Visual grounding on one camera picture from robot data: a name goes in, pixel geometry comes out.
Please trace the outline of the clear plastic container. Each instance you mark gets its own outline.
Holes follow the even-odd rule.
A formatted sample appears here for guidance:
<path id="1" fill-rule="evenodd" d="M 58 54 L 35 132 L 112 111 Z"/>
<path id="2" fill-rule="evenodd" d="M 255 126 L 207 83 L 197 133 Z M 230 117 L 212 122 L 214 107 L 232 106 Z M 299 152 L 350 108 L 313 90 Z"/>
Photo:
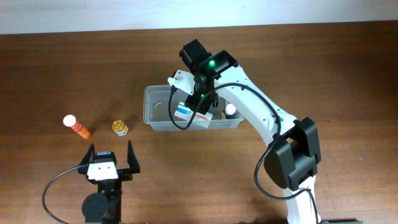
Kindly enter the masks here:
<path id="1" fill-rule="evenodd" d="M 152 85 L 148 86 L 144 92 L 144 122 L 152 127 L 155 131 L 178 131 L 175 125 L 184 127 L 187 121 L 174 117 L 174 121 L 170 120 L 168 109 L 175 112 L 179 103 L 183 103 L 188 94 L 182 90 L 177 90 L 169 103 L 171 86 L 169 85 Z M 190 131 L 208 130 L 208 129 L 234 129 L 244 120 L 244 116 L 240 112 L 235 112 L 233 119 L 223 119 L 221 112 L 225 109 L 228 102 L 219 97 L 218 106 L 210 107 L 209 113 L 213 115 L 209 122 L 198 122 L 194 120 L 190 127 Z"/>

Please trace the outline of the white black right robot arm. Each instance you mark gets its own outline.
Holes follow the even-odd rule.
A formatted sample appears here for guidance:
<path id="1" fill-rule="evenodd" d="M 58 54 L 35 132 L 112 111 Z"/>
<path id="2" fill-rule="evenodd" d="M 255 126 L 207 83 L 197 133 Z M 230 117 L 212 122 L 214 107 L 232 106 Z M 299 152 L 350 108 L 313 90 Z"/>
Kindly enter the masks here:
<path id="1" fill-rule="evenodd" d="M 267 197 L 286 202 L 289 223 L 321 223 L 314 191 L 322 159 L 315 122 L 309 117 L 298 120 L 277 106 L 225 50 L 211 54 L 195 39 L 179 56 L 189 69 L 175 84 L 188 93 L 185 106 L 201 114 L 218 98 L 235 106 L 267 146 L 254 169 L 256 187 Z"/>

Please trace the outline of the white blue medicine box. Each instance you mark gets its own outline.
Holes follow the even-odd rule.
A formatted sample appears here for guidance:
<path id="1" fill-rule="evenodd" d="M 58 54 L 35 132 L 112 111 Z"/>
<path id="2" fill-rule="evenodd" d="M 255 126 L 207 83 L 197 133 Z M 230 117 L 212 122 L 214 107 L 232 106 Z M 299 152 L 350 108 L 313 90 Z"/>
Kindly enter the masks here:
<path id="1" fill-rule="evenodd" d="M 186 107 L 182 102 L 178 104 L 177 109 L 174 112 L 175 117 L 185 121 L 189 121 L 192 115 L 193 111 L 190 108 Z M 212 118 L 213 115 L 211 113 L 201 114 L 199 112 L 196 112 L 192 124 L 197 124 L 204 128 L 208 128 Z"/>

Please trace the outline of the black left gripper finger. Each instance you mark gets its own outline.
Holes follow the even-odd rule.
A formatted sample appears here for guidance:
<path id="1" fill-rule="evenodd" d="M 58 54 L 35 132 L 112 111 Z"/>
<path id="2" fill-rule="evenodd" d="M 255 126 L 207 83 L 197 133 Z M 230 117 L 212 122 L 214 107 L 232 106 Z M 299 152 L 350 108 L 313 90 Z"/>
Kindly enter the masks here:
<path id="1" fill-rule="evenodd" d="M 87 153 L 79 163 L 80 166 L 88 165 L 92 163 L 95 159 L 95 146 L 94 144 L 90 144 Z"/>
<path id="2" fill-rule="evenodd" d="M 129 168 L 132 174 L 138 174 L 141 172 L 141 167 L 134 153 L 132 142 L 130 139 L 128 140 L 127 144 L 127 163 L 129 164 Z"/>

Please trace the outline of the dark bottle white cap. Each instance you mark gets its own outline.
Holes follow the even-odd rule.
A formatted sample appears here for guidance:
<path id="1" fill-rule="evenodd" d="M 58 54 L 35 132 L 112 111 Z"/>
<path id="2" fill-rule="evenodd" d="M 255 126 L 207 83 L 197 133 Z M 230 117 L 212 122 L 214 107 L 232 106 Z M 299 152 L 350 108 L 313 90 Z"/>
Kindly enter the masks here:
<path id="1" fill-rule="evenodd" d="M 237 112 L 236 107 L 233 104 L 228 103 L 228 104 L 226 104 L 225 108 L 221 112 L 221 118 L 222 119 L 234 119 L 234 115 L 236 112 Z"/>

